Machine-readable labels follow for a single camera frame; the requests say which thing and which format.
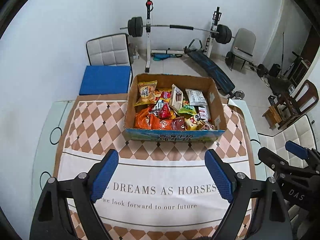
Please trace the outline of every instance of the barbell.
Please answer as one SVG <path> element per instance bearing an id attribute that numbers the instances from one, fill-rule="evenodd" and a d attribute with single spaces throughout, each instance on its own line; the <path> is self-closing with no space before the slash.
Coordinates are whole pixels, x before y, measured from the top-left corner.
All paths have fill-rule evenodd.
<path id="1" fill-rule="evenodd" d="M 145 27 L 169 27 L 169 28 L 174 28 L 174 29 L 184 29 L 184 30 L 199 30 L 199 31 L 205 31 L 205 32 L 210 32 L 212 34 L 212 37 L 215 38 L 217 43 L 222 43 L 222 44 L 227 44 L 231 41 L 232 37 L 232 32 L 231 30 L 222 24 L 218 24 L 217 30 L 205 30 L 205 29 L 200 29 L 200 28 L 195 28 L 192 26 L 186 26 L 186 25 L 143 25 L 143 20 L 142 17 L 132 17 L 130 20 L 128 20 L 128 25 L 127 27 L 122 27 L 120 30 L 123 29 L 128 29 L 128 33 L 132 37 L 141 37 L 143 34 L 143 28 Z"/>

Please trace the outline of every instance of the black weight bench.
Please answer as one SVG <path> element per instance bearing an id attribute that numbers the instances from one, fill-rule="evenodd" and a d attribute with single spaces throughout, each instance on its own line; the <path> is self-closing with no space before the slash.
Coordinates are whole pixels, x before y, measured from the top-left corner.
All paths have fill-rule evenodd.
<path id="1" fill-rule="evenodd" d="M 226 95 L 233 95 L 232 91 L 235 89 L 235 85 L 217 64 L 199 50 L 189 52 L 187 55 L 197 62 L 207 72 L 207 74 L 213 78 L 216 84 Z"/>

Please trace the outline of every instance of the chair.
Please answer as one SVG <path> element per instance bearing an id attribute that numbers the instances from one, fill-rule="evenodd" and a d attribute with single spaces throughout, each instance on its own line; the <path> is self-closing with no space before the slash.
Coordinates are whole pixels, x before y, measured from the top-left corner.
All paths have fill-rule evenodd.
<path id="1" fill-rule="evenodd" d="M 128 35 L 119 33 L 86 43 L 90 66 L 86 67 L 79 95 L 127 93 L 133 73 Z"/>
<path id="2" fill-rule="evenodd" d="M 298 158 L 285 149 L 285 143 L 289 140 L 306 148 L 317 149 L 316 139 L 311 127 L 310 120 L 306 114 L 301 116 L 292 125 L 274 136 L 258 133 L 261 147 L 266 147 L 289 162 L 289 165 L 299 168 L 305 168 L 305 160 Z M 265 165 L 266 176 L 273 176 L 273 170 Z"/>
<path id="3" fill-rule="evenodd" d="M 278 129 L 284 126 L 287 122 L 288 125 L 292 124 L 299 116 L 305 114 L 319 101 L 319 95 L 316 86 L 310 82 L 308 79 L 303 83 L 302 87 L 299 89 L 298 93 L 292 98 L 288 93 L 281 94 L 275 105 L 285 105 L 289 109 L 290 116 L 279 123 Z"/>
<path id="4" fill-rule="evenodd" d="M 252 52 L 256 43 L 256 35 L 252 31 L 245 28 L 240 28 L 236 34 L 235 40 L 233 41 L 231 51 L 227 53 L 226 63 L 231 65 L 231 71 L 235 57 L 239 57 L 244 62 L 241 69 L 244 67 L 245 62 L 252 63 Z"/>

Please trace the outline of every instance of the blue gripper pad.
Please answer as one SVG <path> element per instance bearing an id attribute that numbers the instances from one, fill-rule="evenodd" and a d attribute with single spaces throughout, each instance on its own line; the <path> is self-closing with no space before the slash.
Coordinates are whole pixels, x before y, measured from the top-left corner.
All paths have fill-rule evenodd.
<path id="1" fill-rule="evenodd" d="M 221 197 L 231 203 L 233 200 L 231 182 L 210 151 L 205 152 L 204 163 L 216 184 Z"/>
<path id="2" fill-rule="evenodd" d="M 91 200 L 95 203 L 101 199 L 119 163 L 119 155 L 113 150 L 92 184 Z"/>
<path id="3" fill-rule="evenodd" d="M 293 141 L 287 141 L 285 143 L 285 149 L 302 160 L 308 159 L 307 149 L 305 147 L 300 146 L 299 144 L 294 143 Z"/>

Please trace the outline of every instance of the cardboard box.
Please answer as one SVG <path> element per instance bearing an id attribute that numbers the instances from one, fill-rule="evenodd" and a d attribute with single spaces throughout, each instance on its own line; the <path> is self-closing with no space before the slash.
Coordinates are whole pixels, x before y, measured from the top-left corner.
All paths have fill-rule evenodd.
<path id="1" fill-rule="evenodd" d="M 201 90 L 207 99 L 212 124 L 215 131 L 174 131 L 135 129 L 135 114 L 146 106 L 134 107 L 139 99 L 138 82 L 157 80 L 157 88 L 168 88 L 175 84 L 184 93 L 186 88 Z M 128 94 L 128 109 L 125 114 L 124 127 L 132 140 L 149 141 L 216 141 L 227 129 L 223 106 L 216 85 L 212 78 L 166 74 L 140 74 L 135 76 Z"/>

